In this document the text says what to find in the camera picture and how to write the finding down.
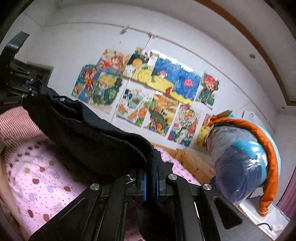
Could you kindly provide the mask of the black padded jacket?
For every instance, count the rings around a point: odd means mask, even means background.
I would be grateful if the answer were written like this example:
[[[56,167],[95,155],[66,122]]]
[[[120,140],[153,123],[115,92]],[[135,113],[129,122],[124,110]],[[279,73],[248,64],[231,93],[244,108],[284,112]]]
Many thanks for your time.
[[[156,240],[165,204],[160,185],[171,173],[172,164],[144,137],[127,133],[99,118],[85,104],[61,96],[41,81],[34,82],[36,96],[27,96],[23,107],[41,131],[53,140],[66,166],[79,177],[99,185],[112,185],[134,174],[143,185],[137,208],[139,233]]]

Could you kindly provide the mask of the red checkered pillow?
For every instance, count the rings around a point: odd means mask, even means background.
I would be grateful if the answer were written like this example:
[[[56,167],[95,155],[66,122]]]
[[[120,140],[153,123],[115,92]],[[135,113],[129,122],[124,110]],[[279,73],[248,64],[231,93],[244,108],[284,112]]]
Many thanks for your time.
[[[23,107],[18,106],[1,114],[2,157],[5,162],[17,148],[34,138],[48,139]]]

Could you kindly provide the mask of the plastic wrapped bedding bundle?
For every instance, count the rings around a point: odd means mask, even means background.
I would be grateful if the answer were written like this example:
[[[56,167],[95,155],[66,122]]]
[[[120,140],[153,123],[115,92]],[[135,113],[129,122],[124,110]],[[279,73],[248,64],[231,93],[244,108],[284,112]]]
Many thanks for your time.
[[[215,170],[210,184],[232,204],[238,206],[255,189],[266,185],[267,153],[250,131],[216,123],[210,128],[206,145]]]

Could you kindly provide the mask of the orange haired girl poster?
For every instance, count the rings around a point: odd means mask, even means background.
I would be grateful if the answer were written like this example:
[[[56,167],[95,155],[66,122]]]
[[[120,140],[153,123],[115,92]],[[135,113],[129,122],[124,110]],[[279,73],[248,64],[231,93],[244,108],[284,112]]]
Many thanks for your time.
[[[82,102],[88,103],[98,82],[100,70],[96,65],[87,64],[82,67],[71,95]]]

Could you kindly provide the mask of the pink apple print bedsheet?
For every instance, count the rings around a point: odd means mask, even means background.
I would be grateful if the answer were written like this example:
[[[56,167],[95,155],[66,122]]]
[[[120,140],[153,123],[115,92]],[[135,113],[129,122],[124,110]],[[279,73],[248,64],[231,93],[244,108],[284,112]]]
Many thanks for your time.
[[[47,138],[31,138],[16,146],[1,140],[1,204],[23,240],[86,187],[58,160],[54,143]]]

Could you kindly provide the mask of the blond boy cartoon poster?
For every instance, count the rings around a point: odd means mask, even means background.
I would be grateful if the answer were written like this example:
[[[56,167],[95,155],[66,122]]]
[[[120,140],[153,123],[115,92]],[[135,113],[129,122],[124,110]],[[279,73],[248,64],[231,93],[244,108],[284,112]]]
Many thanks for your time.
[[[111,114],[126,87],[127,80],[101,72],[91,94],[89,104],[100,111]]]

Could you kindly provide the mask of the bear and duck poster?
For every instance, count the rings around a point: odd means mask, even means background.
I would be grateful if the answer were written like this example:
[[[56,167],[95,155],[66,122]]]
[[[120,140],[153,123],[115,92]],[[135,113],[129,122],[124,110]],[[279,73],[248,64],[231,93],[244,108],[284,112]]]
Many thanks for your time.
[[[197,138],[194,142],[194,148],[197,150],[207,150],[205,139],[210,131],[209,121],[211,119],[211,114],[206,114],[203,121],[200,130],[198,131]]]

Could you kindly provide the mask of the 2024 dragon poster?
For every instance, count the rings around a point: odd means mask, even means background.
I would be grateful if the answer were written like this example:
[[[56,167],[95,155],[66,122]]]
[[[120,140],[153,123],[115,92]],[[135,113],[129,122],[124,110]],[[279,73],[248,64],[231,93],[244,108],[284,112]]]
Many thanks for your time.
[[[191,109],[184,104],[180,105],[168,140],[189,147],[196,132],[201,112]]]

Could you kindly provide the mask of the swimming girl poster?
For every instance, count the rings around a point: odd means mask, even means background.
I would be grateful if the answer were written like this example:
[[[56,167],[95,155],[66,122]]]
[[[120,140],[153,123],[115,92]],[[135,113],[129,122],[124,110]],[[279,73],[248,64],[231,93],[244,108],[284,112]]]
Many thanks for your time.
[[[99,70],[106,73],[121,76],[131,56],[131,54],[124,54],[119,51],[106,49],[96,66]]]

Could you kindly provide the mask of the landscape fields poster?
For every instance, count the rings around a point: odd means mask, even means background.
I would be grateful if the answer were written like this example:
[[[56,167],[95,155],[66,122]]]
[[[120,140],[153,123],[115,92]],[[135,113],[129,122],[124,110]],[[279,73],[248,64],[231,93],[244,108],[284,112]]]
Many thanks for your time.
[[[149,122],[145,129],[166,136],[175,117],[179,102],[156,91],[148,109]]]

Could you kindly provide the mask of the orange fruit drink poster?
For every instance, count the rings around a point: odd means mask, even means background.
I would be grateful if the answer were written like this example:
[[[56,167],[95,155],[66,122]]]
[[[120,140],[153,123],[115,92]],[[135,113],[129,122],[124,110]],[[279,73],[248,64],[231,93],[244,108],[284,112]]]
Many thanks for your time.
[[[130,81],[119,102],[116,117],[142,127],[155,92],[141,83]]]

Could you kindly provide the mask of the yellow moon poster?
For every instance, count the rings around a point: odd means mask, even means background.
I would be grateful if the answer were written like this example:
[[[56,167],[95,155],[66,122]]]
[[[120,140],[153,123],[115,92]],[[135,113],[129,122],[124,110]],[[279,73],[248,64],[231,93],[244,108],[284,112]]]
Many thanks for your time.
[[[123,77],[147,83],[151,78],[158,57],[159,51],[146,51],[137,47],[125,67]]]

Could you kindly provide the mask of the red haired figure poster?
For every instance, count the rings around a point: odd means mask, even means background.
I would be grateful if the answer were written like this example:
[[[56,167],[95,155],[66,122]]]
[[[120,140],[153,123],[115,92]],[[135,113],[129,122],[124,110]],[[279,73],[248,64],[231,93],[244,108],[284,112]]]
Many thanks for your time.
[[[210,109],[213,109],[216,94],[219,90],[219,84],[220,81],[217,78],[204,72],[200,82],[201,90],[198,91],[196,101],[201,102]]]

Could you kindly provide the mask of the blue sea jellyfish poster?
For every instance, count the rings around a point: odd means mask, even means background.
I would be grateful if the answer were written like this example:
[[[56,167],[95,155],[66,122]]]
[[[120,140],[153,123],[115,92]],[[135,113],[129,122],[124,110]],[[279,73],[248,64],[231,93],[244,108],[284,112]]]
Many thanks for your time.
[[[200,82],[201,76],[192,68],[160,53],[147,85],[185,105],[192,106]]]

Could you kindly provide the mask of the wooden bed frame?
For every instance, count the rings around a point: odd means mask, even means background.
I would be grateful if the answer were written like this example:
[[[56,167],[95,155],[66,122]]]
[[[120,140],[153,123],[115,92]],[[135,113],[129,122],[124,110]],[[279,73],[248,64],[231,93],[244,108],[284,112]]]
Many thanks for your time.
[[[161,153],[163,162],[172,163],[173,173],[185,178],[189,183],[203,185],[210,183],[215,176],[215,170],[193,150],[189,148],[170,149],[151,142]]]

